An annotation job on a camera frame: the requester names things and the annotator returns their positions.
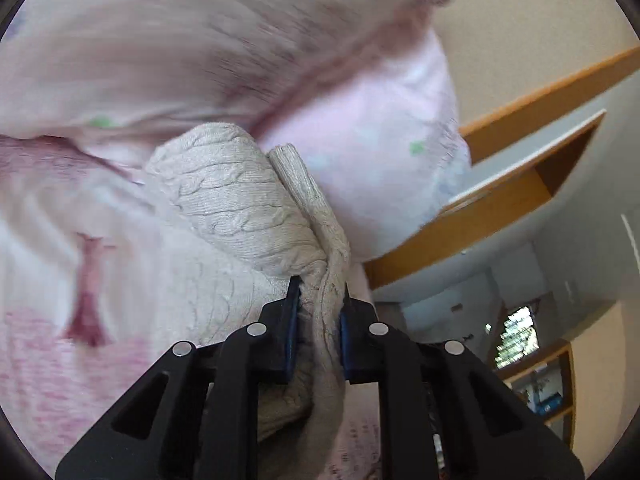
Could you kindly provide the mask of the pink floral bed sheet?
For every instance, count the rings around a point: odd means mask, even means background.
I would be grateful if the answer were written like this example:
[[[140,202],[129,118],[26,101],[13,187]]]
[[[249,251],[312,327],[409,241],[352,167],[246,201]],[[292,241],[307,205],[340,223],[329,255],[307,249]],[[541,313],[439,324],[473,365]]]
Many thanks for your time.
[[[177,341],[153,334],[160,218],[131,181],[55,138],[1,142],[1,406],[47,474]],[[372,479],[378,396],[344,383],[316,479]]]

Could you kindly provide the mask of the cream cable-knit sweater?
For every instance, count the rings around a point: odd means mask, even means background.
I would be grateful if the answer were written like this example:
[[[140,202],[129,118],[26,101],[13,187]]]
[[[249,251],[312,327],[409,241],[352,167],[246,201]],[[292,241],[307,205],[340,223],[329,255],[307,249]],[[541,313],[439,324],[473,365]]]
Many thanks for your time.
[[[337,319],[350,259],[326,198],[295,148],[263,152],[229,124],[161,145],[144,176],[162,240],[157,348],[222,341],[282,298],[292,276],[302,279],[294,376],[259,398],[258,474],[318,478],[343,414]]]

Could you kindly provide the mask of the pink floral pillow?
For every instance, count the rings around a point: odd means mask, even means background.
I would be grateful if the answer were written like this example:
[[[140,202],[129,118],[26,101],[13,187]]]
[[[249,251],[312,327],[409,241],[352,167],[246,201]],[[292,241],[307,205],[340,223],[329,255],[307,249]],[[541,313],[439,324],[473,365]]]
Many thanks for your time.
[[[408,53],[319,91],[254,135],[265,151],[296,148],[359,262],[391,252],[434,220],[471,169],[432,30]]]

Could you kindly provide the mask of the wooden bookshelf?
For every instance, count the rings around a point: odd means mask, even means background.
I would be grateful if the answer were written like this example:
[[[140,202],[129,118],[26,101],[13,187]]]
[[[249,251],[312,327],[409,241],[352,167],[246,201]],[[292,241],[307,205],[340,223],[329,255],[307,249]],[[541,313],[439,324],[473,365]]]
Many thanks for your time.
[[[573,447],[576,386],[573,352],[568,340],[559,339],[497,368],[496,373],[547,427],[569,448]]]

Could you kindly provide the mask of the large pink tree-print pillow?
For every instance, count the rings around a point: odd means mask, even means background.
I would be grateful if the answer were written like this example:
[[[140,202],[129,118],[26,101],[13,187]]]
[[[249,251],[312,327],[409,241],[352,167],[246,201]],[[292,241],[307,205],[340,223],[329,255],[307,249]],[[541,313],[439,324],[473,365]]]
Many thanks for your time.
[[[1,132],[137,167],[203,122],[253,128],[403,58],[451,0],[24,0],[1,40]]]

